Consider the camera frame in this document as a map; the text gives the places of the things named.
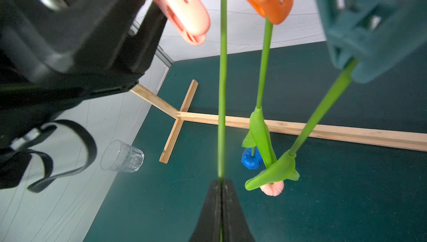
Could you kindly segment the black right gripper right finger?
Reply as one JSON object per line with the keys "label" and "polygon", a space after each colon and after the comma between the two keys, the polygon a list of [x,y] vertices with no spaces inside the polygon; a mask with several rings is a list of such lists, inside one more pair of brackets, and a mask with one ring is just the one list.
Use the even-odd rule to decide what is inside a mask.
{"label": "black right gripper right finger", "polygon": [[234,184],[230,179],[223,180],[221,197],[223,241],[254,242]]}

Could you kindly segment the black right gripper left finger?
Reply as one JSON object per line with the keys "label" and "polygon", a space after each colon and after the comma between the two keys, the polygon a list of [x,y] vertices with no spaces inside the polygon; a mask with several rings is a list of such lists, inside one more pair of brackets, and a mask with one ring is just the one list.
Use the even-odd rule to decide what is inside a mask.
{"label": "black right gripper left finger", "polygon": [[213,180],[190,242],[219,242],[222,222],[222,191],[219,180]]}

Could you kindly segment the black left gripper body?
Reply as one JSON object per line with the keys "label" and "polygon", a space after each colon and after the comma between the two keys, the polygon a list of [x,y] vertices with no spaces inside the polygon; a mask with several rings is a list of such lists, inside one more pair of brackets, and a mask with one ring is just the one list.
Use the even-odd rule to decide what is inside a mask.
{"label": "black left gripper body", "polygon": [[146,0],[1,0],[1,114],[54,115],[129,91],[150,68],[166,17]]}

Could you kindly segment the pink tulip green stem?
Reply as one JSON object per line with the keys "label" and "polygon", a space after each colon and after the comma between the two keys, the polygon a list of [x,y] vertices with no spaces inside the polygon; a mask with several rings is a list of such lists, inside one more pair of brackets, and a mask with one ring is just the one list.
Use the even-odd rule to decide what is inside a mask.
{"label": "pink tulip green stem", "polygon": [[317,126],[324,115],[330,110],[337,99],[350,85],[350,74],[353,72],[357,64],[358,62],[356,60],[351,60],[346,65],[340,76],[322,99],[315,112],[311,115],[311,118],[304,126],[292,147],[279,159],[277,158],[276,162],[271,164],[269,167],[266,167],[262,173],[249,179],[245,183],[246,190],[251,191],[260,188],[266,195],[277,196],[284,188],[284,180],[299,180],[300,174],[296,170],[296,153],[312,133],[314,127]]}

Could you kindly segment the blue tulip green stem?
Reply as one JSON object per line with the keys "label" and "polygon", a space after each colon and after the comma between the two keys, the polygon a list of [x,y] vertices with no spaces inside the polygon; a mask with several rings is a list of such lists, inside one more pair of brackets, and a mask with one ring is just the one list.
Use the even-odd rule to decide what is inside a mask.
{"label": "blue tulip green stem", "polygon": [[241,157],[241,163],[249,170],[256,170],[261,166],[261,164],[269,167],[271,164],[277,161],[276,155],[272,148],[270,131],[262,112],[262,101],[266,84],[266,73],[268,69],[272,31],[273,24],[269,19],[266,19],[264,28],[264,41],[261,53],[256,108],[251,113],[249,132],[242,142],[242,147],[244,147],[245,150]]}

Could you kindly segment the pink clothes peg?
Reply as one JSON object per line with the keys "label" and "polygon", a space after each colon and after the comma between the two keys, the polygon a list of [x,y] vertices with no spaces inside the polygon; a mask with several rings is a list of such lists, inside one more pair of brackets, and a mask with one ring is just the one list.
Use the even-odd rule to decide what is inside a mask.
{"label": "pink clothes peg", "polygon": [[201,0],[153,1],[188,44],[199,46],[204,43],[211,21]]}

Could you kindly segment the orange tulip green stem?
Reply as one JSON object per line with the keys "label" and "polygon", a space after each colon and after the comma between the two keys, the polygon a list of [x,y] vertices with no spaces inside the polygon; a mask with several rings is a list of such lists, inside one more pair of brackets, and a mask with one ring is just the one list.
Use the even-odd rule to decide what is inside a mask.
{"label": "orange tulip green stem", "polygon": [[226,153],[226,81],[227,81],[227,0],[220,2],[220,72],[219,72],[219,113],[218,113],[218,178],[225,178]]}

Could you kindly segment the teal clothes peg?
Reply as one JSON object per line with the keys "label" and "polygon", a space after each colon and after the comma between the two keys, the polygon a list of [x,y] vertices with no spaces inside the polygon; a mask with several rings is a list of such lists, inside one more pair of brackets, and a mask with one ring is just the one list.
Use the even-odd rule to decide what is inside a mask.
{"label": "teal clothes peg", "polygon": [[316,0],[336,68],[368,83],[427,44],[427,0]]}

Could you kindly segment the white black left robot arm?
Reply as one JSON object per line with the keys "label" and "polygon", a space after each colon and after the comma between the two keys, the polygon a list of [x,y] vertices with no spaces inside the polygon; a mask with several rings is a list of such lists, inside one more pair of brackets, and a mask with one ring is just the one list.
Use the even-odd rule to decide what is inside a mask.
{"label": "white black left robot arm", "polygon": [[[150,67],[167,19],[157,5],[135,34],[131,26],[146,0],[1,0],[1,188],[17,187],[32,156],[44,175],[39,193],[76,175],[97,156],[91,134],[61,120],[85,100],[130,91]],[[34,147],[66,127],[86,149],[82,166],[53,173],[51,156]]]}

